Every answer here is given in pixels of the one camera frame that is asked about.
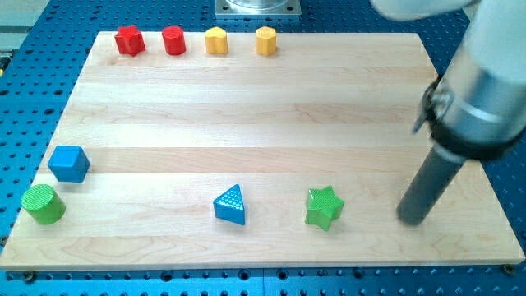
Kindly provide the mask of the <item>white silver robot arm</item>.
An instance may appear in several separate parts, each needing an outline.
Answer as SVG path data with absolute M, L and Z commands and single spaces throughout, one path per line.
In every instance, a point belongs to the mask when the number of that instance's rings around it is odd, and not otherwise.
M 414 130 L 428 123 L 429 157 L 495 160 L 525 133 L 525 2 L 478 1 L 445 74 L 425 90 Z

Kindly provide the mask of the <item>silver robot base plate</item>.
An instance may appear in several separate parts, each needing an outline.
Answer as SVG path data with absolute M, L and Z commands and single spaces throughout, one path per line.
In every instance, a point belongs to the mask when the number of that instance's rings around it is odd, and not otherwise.
M 300 0 L 215 0 L 216 16 L 299 16 Z

